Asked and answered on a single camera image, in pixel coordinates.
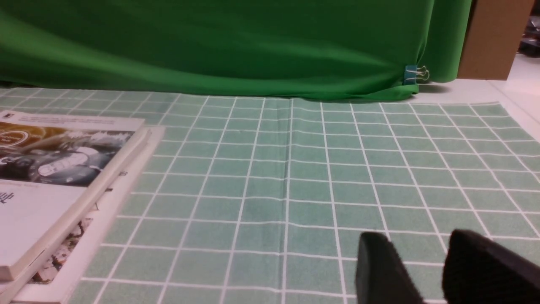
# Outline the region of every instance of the grid mat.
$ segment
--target grid mat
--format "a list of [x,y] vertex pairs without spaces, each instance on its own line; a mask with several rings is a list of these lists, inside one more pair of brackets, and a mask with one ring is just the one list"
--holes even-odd
[[167,126],[72,304],[353,304],[362,231],[432,303],[454,228],[540,263],[540,144],[498,103],[3,89],[0,107]]

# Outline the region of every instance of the green curtain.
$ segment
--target green curtain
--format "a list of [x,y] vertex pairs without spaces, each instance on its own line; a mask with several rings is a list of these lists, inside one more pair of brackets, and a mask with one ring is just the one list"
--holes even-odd
[[[425,57],[434,67],[448,45],[446,55],[459,60],[469,7],[470,0],[1,1],[0,81],[402,100],[418,92],[403,85],[405,66],[422,64],[432,43],[441,45]],[[451,33],[453,44],[432,32]]]

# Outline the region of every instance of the white book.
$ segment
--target white book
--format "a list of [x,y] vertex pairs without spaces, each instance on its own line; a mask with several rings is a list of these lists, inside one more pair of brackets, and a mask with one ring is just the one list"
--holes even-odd
[[75,226],[11,303],[60,304],[69,299],[165,133],[164,127],[149,130],[146,147],[99,198],[97,208]]
[[[143,126],[138,118],[0,112],[0,281],[28,280],[142,148]],[[11,293],[0,284],[0,303]]]

